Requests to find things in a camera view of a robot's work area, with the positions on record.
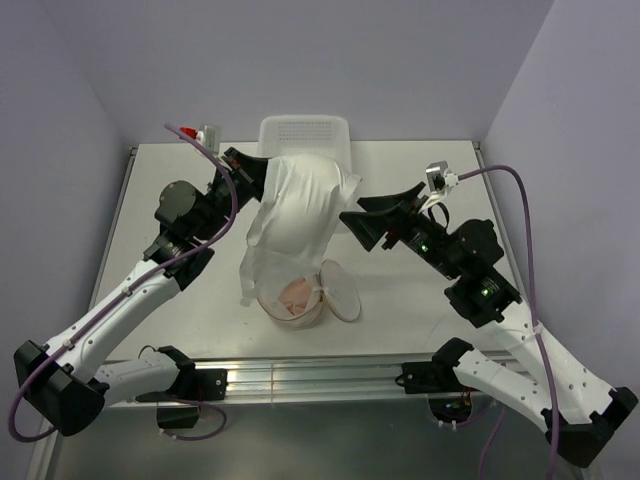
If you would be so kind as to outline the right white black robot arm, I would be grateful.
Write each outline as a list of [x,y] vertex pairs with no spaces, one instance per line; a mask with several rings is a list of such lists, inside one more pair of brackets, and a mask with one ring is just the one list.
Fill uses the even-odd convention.
[[445,295],[454,310],[527,373],[453,338],[429,361],[403,364],[399,384],[408,394],[469,387],[491,395],[539,428],[562,459],[589,467],[637,406],[636,395],[595,376],[542,324],[533,323],[530,306],[494,267],[504,251],[491,221],[471,219],[449,232],[432,212],[449,189],[434,187],[423,195],[424,187],[363,197],[360,211],[343,212],[340,219],[366,250],[402,243],[450,280]]

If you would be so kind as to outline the white bra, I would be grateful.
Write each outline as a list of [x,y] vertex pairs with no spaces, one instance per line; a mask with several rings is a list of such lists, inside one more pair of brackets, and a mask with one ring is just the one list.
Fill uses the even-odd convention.
[[321,155],[268,161],[239,268],[244,305],[274,300],[291,282],[319,272],[339,215],[352,204],[360,182],[359,175]]

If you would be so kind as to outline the mesh laundry bag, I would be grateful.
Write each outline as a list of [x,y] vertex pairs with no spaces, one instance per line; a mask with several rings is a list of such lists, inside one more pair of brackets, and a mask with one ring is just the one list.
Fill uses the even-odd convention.
[[362,311],[352,276],[329,259],[317,274],[292,281],[274,300],[259,297],[258,304],[276,325],[290,330],[315,326],[326,310],[344,323],[355,322]]

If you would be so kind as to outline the pink bra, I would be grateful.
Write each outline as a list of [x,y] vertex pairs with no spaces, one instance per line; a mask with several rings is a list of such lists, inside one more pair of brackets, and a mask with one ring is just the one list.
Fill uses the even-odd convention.
[[318,302],[318,292],[306,279],[287,285],[272,304],[273,313],[281,319],[291,319],[310,311]]

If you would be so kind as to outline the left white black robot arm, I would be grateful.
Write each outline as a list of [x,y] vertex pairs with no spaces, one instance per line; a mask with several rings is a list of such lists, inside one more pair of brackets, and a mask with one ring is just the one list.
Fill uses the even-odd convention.
[[208,154],[216,177],[201,192],[173,181],[159,195],[159,233],[125,279],[92,310],[44,344],[14,353],[19,390],[63,436],[88,427],[108,406],[149,395],[191,403],[200,393],[193,360],[173,346],[106,364],[112,351],[149,315],[186,290],[214,255],[212,244],[249,201],[261,199],[268,161],[235,148]]

